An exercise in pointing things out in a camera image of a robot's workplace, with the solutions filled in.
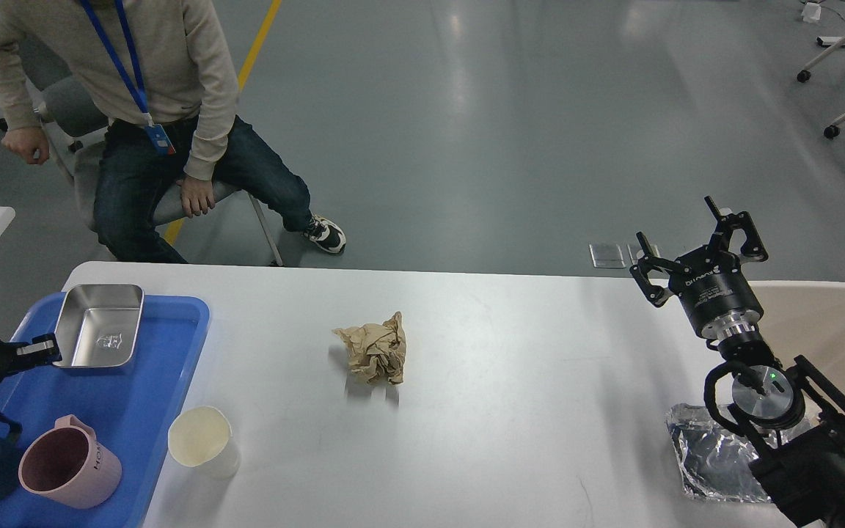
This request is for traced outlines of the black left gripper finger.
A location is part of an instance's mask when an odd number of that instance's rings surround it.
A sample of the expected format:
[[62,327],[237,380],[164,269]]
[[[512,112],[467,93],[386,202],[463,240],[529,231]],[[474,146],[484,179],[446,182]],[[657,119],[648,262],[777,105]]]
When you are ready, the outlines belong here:
[[41,334],[30,343],[19,343],[10,362],[10,373],[20,373],[29,369],[60,363],[61,351],[55,334]]

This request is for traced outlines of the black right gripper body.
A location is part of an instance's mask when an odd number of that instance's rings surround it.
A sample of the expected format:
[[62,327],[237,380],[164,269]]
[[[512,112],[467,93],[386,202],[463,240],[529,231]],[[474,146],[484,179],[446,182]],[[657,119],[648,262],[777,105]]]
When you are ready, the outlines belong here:
[[684,270],[670,275],[668,287],[698,337],[723,340],[738,322],[748,330],[757,327],[764,308],[742,274],[738,255],[688,253],[678,263]]

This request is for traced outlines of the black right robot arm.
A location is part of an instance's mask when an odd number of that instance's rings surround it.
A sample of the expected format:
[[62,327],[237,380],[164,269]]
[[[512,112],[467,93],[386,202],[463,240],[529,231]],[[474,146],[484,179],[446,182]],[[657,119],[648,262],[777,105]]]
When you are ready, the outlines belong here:
[[808,358],[784,367],[762,337],[764,308],[742,273],[768,253],[751,215],[719,210],[708,243],[667,260],[643,232],[630,274],[654,307],[678,298],[697,337],[721,355],[702,391],[710,417],[749,441],[749,471],[795,526],[845,527],[845,394]]

